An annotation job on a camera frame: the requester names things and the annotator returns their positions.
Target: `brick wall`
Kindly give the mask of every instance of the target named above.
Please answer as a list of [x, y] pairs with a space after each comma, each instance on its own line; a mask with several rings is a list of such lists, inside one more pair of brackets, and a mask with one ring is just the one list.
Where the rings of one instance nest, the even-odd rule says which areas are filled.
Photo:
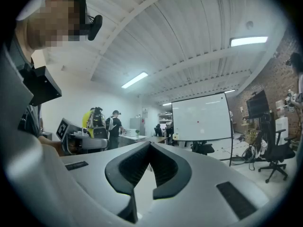
[[[236, 131], [244, 132], [244, 128], [241, 126], [242, 117], [248, 115], [246, 101], [252, 97], [253, 92], [265, 91], [269, 109], [275, 113], [276, 119], [276, 101], [284, 100], [289, 89], [298, 92], [298, 77], [293, 74], [291, 68], [285, 66], [285, 61], [292, 52], [297, 52], [299, 47], [296, 36], [290, 28], [287, 29], [277, 48], [279, 56], [271, 58], [259, 75], [240, 94], [228, 98], [229, 108], [233, 113], [233, 121], [237, 123], [234, 126]], [[299, 119], [297, 113], [287, 112], [286, 117], [288, 117], [289, 135], [294, 136], [298, 130]]]

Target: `office chair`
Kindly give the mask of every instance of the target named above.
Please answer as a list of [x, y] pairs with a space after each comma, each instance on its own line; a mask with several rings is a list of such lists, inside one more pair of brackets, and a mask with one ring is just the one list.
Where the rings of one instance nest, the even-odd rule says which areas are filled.
[[286, 164], [279, 164], [279, 162], [282, 163], [285, 159], [291, 159], [295, 157], [294, 151], [290, 148], [290, 141], [293, 140], [295, 137], [284, 138], [284, 140], [287, 142], [283, 145], [279, 145], [281, 133], [286, 130], [284, 129], [284, 130], [276, 131], [276, 133], [278, 134], [278, 138], [275, 144], [275, 135], [272, 133], [272, 129], [269, 124], [267, 125], [267, 129], [268, 129], [268, 135], [267, 135], [268, 142], [267, 142], [267, 150], [264, 154], [264, 157], [269, 162], [269, 166], [261, 167], [259, 168], [258, 171], [261, 172], [261, 170], [272, 169], [269, 178], [265, 180], [266, 183], [269, 182], [269, 179], [271, 178], [271, 176], [275, 171], [280, 172], [284, 176], [283, 180], [285, 181], [287, 179], [288, 174], [285, 171], [283, 171], [281, 168], [283, 167], [283, 169], [285, 169]]
[[192, 152], [207, 156], [208, 153], [214, 153], [214, 148], [212, 145], [213, 144], [207, 144], [206, 140], [193, 141], [193, 144], [191, 144]]
[[155, 129], [155, 132], [156, 132], [156, 136], [160, 136], [162, 137], [162, 131], [161, 131], [161, 128], [154, 128]]

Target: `black rectangular slot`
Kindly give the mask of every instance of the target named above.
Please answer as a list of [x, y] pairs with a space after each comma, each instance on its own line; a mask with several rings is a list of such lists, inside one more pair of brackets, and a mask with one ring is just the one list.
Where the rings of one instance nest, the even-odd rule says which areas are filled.
[[78, 169], [80, 167], [88, 166], [88, 163], [86, 161], [80, 161], [76, 163], [66, 164], [65, 167], [68, 171]]
[[230, 182], [218, 184], [217, 188], [239, 219], [257, 210]]

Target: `black television screen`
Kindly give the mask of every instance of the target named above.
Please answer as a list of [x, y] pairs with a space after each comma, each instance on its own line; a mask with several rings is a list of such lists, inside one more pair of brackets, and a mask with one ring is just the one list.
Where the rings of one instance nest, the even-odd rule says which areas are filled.
[[264, 90], [253, 96], [251, 99], [247, 100], [246, 104], [250, 117], [269, 111], [269, 106]]

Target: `floor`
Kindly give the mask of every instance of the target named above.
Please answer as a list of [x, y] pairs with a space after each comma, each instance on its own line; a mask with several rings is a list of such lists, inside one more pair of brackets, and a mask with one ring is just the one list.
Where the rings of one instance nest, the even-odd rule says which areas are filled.
[[[237, 138], [240, 134], [235, 133], [234, 140], [233, 140], [233, 155], [241, 156], [245, 149], [248, 147], [246, 142], [240, 142]], [[215, 150], [214, 153], [209, 154], [210, 157], [214, 157], [216, 159], [226, 159], [230, 157], [230, 150], [232, 145], [231, 139], [224, 139], [224, 140], [216, 140], [216, 141], [209, 141], [208, 143], [213, 144], [213, 148]], [[190, 143], [187, 144], [187, 147], [181, 147], [184, 150], [191, 151]], [[243, 174], [251, 181], [253, 181], [263, 192], [270, 198], [276, 197], [278, 194], [287, 191], [289, 188], [296, 171], [296, 160], [295, 158], [285, 160], [283, 164], [286, 163], [286, 173], [288, 174], [288, 179], [283, 181], [283, 176], [279, 172], [275, 172], [271, 177], [269, 183], [265, 183], [265, 180], [269, 177], [271, 170], [262, 170], [258, 172], [258, 169], [263, 166], [268, 166], [268, 162], [255, 162], [254, 167], [255, 170], [249, 169], [249, 164], [242, 164], [231, 166], [233, 169], [238, 171], [239, 173]], [[153, 172], [150, 170], [146, 170], [145, 174], [143, 175], [141, 181], [137, 184], [134, 189], [136, 204], [137, 204], [137, 212], [138, 217], [141, 218], [142, 215], [146, 211], [148, 211], [151, 203], [152, 203], [152, 191], [155, 189], [156, 181]]]

